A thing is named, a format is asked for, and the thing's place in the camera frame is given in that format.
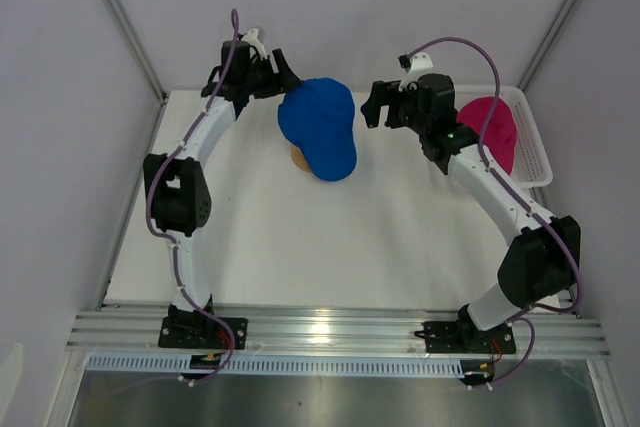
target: gray wall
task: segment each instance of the gray wall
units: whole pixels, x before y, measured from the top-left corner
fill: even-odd
[[[506,83],[518,81],[560,0],[123,0],[166,89],[196,88],[230,37],[229,11],[242,27],[260,24],[267,47],[282,47],[301,77],[332,76],[356,90],[397,78],[396,57],[442,35],[491,52]],[[489,82],[482,58],[463,46],[436,47],[439,70]]]
[[[638,32],[638,0],[583,0],[527,96],[553,164],[553,205],[582,225],[585,310],[603,321],[640,422]]]
[[[43,421],[156,109],[100,0],[0,0],[0,361],[27,359],[7,426]]]

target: red fabric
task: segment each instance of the red fabric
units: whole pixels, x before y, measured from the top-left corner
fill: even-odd
[[[480,135],[482,124],[489,113],[492,101],[493,97],[482,97],[469,102],[458,112],[458,122],[468,125]],[[508,174],[513,171],[517,140],[518,129],[513,121],[511,109],[500,100],[493,117],[491,117],[484,145],[489,148],[496,162]]]

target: blue fabric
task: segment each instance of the blue fabric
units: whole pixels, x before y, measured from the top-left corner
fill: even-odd
[[[284,96],[278,125],[302,151],[314,175],[332,182],[344,179],[356,167],[354,116],[353,98],[345,85],[333,79],[310,79]]]

